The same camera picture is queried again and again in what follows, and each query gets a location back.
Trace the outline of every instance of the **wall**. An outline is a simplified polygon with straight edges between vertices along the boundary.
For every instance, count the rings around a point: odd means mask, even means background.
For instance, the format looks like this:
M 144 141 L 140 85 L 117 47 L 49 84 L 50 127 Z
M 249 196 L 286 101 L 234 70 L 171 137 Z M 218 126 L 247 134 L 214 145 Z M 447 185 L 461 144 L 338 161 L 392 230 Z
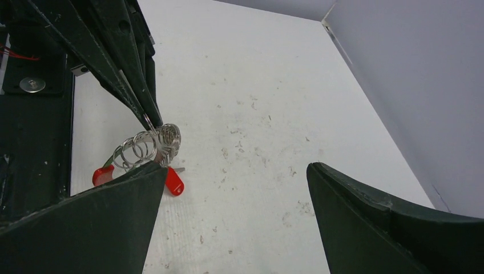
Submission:
M 350 69 L 434 205 L 484 217 L 484 1 L 338 0 Z
M 336 0 L 216 0 L 321 21 Z

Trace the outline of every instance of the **hole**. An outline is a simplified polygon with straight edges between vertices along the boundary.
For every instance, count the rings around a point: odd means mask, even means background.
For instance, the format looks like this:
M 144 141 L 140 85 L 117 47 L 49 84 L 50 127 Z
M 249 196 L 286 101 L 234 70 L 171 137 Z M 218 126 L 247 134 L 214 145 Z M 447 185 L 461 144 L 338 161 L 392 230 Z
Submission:
M 119 30 L 124 34 L 129 34 L 131 32 L 131 26 L 126 20 L 119 21 Z

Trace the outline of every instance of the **red plastic cap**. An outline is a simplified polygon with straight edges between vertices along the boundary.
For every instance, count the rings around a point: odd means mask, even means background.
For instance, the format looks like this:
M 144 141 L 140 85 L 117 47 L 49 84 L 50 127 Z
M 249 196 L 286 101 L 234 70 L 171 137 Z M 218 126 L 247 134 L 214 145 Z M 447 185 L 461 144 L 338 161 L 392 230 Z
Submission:
M 112 164 L 107 167 L 98 168 L 96 171 L 94 171 L 94 174 L 92 175 L 92 184 L 97 187 L 112 181 L 113 170 L 114 166 Z
M 182 180 L 171 167 L 168 167 L 168 175 L 165 186 L 167 186 L 168 190 L 173 194 L 173 196 L 182 194 L 183 190 L 185 189 L 185 185 L 183 184 Z

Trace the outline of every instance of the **metal wire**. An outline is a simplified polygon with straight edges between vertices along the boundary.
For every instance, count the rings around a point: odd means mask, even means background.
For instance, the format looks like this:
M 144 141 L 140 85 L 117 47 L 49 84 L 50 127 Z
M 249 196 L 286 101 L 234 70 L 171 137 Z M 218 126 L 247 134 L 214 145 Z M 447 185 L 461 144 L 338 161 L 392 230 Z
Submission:
M 180 150 L 181 139 L 180 129 L 175 124 L 164 124 L 154 129 L 154 132 L 152 130 L 142 131 L 120 144 L 105 166 L 113 163 L 119 168 L 130 170 L 154 158 L 154 162 L 159 163 L 162 167 L 168 167 Z M 153 142 L 153 149 L 150 149 L 148 145 L 151 142 Z M 124 154 L 129 149 L 132 149 L 136 157 L 134 162 L 129 161 Z M 116 162 L 118 157 L 121 157 L 121 164 Z

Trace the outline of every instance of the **white table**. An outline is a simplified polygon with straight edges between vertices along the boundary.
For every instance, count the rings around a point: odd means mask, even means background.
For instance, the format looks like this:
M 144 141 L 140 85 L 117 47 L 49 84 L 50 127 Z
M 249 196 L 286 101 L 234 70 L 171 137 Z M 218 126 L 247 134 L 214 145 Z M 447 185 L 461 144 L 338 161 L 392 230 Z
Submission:
M 432 207 L 320 22 L 215 1 L 139 0 L 157 96 L 180 126 L 144 273 L 328 273 L 305 170 L 321 161 Z M 76 80 L 72 193 L 142 127 L 92 75 Z

